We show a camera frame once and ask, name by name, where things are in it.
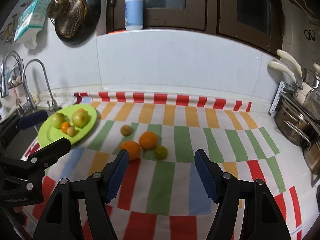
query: kitchen counter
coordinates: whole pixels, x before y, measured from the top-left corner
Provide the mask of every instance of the kitchen counter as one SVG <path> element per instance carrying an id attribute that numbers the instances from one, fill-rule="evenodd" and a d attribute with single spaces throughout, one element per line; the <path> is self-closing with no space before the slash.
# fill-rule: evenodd
<path id="1" fill-rule="evenodd" d="M 317 181 L 305 164 L 302 150 L 277 129 L 272 117 L 250 112 L 251 102 L 172 94 L 75 93 L 68 104 L 91 104 L 99 113 L 89 135 L 69 154 L 46 170 L 45 201 L 24 207 L 26 231 L 36 222 L 56 183 L 86 179 L 112 162 L 126 140 L 138 141 L 151 130 L 167 147 L 165 161 L 152 151 L 130 162 L 118 195 L 107 211 L 119 239 L 205 239 L 217 206 L 207 197 L 194 166 L 193 154 L 202 148 L 211 161 L 239 179 L 262 178 L 280 207 L 292 239 L 301 239 L 317 216 Z M 123 137 L 120 127 L 134 128 Z M 24 155 L 39 148 L 37 140 Z M 79 201 L 85 239 L 90 230 L 84 201 Z M 244 200 L 239 203 L 234 239 L 240 236 Z"/>

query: tissue box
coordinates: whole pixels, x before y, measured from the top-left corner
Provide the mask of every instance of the tissue box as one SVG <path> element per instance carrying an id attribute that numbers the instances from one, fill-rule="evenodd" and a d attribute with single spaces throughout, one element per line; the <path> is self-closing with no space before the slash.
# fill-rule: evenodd
<path id="1" fill-rule="evenodd" d="M 26 49 L 34 49 L 37 45 L 36 35 L 42 30 L 46 18 L 46 10 L 51 0 L 34 0 L 20 15 L 14 42 L 23 43 Z"/>

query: small orange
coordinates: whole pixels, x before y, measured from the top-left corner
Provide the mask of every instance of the small orange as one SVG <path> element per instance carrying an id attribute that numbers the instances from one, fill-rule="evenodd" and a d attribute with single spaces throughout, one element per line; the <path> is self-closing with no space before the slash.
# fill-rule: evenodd
<path id="1" fill-rule="evenodd" d="M 67 129 L 70 127 L 70 123 L 68 122 L 63 122 L 62 125 L 60 126 L 61 131 L 65 134 L 67 134 Z"/>
<path id="2" fill-rule="evenodd" d="M 133 161 L 135 159 L 139 158 L 140 155 L 140 146 L 134 141 L 126 141 L 123 144 L 121 144 L 120 149 L 127 150 L 129 153 L 129 159 L 130 161 Z"/>
<path id="3" fill-rule="evenodd" d="M 153 150 L 158 142 L 158 137 L 154 132 L 146 131 L 144 132 L 139 139 L 139 144 L 142 149 Z"/>

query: cabinet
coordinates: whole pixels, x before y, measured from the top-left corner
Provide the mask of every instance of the cabinet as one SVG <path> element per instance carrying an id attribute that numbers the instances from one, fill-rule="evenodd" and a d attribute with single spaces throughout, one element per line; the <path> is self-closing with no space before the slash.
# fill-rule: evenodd
<path id="1" fill-rule="evenodd" d="M 274 55 L 284 32 L 281 0 L 144 0 L 143 25 L 228 36 Z M 124 0 L 107 0 L 107 33 L 123 29 Z"/>
<path id="2" fill-rule="evenodd" d="M 220 0 L 218 33 L 276 54 L 284 33 L 281 0 Z"/>
<path id="3" fill-rule="evenodd" d="M 205 31 L 206 0 L 144 0 L 144 27 Z M 124 0 L 107 0 L 107 32 L 124 29 Z"/>

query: sink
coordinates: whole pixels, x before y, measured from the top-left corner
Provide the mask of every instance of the sink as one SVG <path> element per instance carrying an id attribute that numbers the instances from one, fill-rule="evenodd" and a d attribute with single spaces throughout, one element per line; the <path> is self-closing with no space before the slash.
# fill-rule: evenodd
<path id="1" fill-rule="evenodd" d="M 48 110 L 48 108 L 38 108 L 38 110 L 45 110 L 48 114 L 48 117 L 53 114 Z M 19 116 L 18 111 L 14 111 L 12 114 L 17 114 Z M 32 126 L 25 130 L 20 130 L 19 133 L 14 137 L 10 145 L 5 150 L 5 156 L 20 160 L 28 149 L 33 140 L 38 136 L 38 131 L 42 125 L 42 122 L 37 124 L 36 126 Z"/>

